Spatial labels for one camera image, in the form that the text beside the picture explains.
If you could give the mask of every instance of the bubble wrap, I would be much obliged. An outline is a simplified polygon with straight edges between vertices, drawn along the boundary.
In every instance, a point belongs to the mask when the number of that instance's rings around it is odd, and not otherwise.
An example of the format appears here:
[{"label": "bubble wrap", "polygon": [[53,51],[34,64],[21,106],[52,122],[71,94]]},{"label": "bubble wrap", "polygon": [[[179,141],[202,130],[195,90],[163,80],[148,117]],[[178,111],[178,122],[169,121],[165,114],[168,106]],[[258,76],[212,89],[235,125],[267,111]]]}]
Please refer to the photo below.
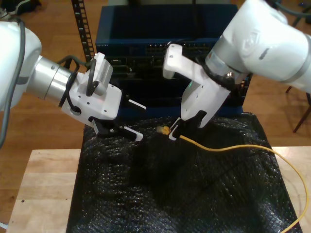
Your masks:
[{"label": "bubble wrap", "polygon": [[[278,233],[296,220],[273,154],[208,152],[156,133],[174,121],[125,122],[142,142],[85,127],[67,233]],[[270,147],[252,114],[214,117],[185,136],[211,148]]]}]

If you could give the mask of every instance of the cable connector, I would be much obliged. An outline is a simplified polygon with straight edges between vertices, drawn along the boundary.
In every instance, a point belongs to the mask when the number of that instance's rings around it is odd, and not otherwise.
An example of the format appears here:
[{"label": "cable connector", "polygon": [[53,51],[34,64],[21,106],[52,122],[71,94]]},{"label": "cable connector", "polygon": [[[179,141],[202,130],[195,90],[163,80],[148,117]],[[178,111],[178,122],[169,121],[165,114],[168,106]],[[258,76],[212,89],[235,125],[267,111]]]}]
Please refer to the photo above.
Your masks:
[{"label": "cable connector", "polygon": [[164,135],[169,135],[171,133],[171,129],[168,126],[158,126],[156,128],[156,132]]}]

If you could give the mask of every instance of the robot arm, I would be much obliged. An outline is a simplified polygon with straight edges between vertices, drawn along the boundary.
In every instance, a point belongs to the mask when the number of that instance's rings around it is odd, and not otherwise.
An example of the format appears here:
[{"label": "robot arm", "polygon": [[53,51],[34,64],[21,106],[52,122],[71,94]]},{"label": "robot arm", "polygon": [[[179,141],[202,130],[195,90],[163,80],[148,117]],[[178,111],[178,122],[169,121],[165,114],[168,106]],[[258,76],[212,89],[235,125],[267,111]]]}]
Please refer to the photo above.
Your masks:
[{"label": "robot arm", "polygon": [[174,140],[187,127],[204,127],[230,93],[254,73],[311,93],[311,37],[288,25],[264,0],[247,0],[209,55],[199,64],[167,50],[163,76],[178,72],[191,80],[181,103],[181,118],[171,127]]},{"label": "robot arm", "polygon": [[[20,31],[17,23],[0,22],[0,110],[4,109],[17,66]],[[25,55],[11,107],[19,102],[24,92],[28,92],[42,100],[56,103],[67,115],[93,127],[97,135],[104,137],[121,135],[136,141],[143,138],[141,133],[116,122],[122,92],[109,83],[113,68],[103,54],[98,53],[94,57],[93,63],[96,61],[96,64],[93,70],[85,74],[73,73],[60,64],[40,56],[42,48],[40,40],[30,30],[26,29],[25,32]],[[91,72],[93,72],[92,91],[87,93]],[[129,102],[137,107],[144,107],[132,100]]]}]

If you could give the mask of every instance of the wooden table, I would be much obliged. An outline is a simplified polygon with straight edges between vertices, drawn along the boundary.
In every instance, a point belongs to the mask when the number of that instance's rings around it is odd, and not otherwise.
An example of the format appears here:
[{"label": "wooden table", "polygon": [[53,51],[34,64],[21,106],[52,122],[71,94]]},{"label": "wooden table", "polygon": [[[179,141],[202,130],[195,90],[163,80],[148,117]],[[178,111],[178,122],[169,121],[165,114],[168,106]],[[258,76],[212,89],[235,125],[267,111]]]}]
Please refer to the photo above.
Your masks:
[{"label": "wooden table", "polygon": [[[311,147],[274,147],[311,181]],[[80,150],[34,150],[15,202],[7,233],[65,233]],[[305,205],[299,176],[277,157],[286,188],[297,215]],[[311,209],[300,221],[311,232]]]}]

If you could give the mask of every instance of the yellow cable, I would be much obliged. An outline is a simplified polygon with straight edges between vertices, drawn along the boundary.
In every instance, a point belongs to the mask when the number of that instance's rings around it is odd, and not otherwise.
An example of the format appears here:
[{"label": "yellow cable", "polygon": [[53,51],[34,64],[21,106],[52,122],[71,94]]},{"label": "yellow cable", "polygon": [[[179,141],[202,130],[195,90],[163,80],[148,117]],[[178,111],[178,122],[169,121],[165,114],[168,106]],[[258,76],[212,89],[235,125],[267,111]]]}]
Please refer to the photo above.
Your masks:
[{"label": "yellow cable", "polygon": [[[165,127],[158,127],[157,131],[160,133],[163,133],[165,135],[168,135],[168,134],[170,134],[171,129],[169,127],[165,126]],[[250,145],[250,144],[236,145],[236,146],[231,146],[231,147],[226,147],[226,148],[221,148],[221,149],[212,149],[212,148],[202,146],[201,144],[197,143],[196,141],[193,141],[193,140],[191,140],[191,139],[189,139],[183,135],[180,135],[179,138],[186,140],[187,142],[190,142],[190,143],[198,146],[199,148],[202,148],[202,149],[208,150],[208,151],[212,151],[212,152],[222,152],[222,151],[233,150],[233,149],[237,149],[237,148],[253,147],[253,148],[268,150],[268,151],[276,154],[277,156],[279,156],[281,159],[283,159],[289,166],[291,166],[295,170],[295,172],[300,177],[300,179],[303,183],[303,186],[305,188],[305,192],[306,192],[306,205],[305,205],[305,208],[304,208],[302,214],[300,215],[300,217],[296,221],[294,221],[290,226],[288,226],[286,229],[284,229],[281,233],[285,233],[285,232],[289,231],[291,228],[293,228],[303,218],[303,216],[306,214],[308,206],[309,206],[309,191],[308,191],[306,182],[305,182],[304,178],[302,177],[302,175],[300,174],[300,172],[294,167],[294,165],[290,161],[285,159],[282,155],[280,155],[278,152],[276,152],[276,151],[274,151],[268,147],[263,147],[263,146],[258,146],[258,145]]]}]

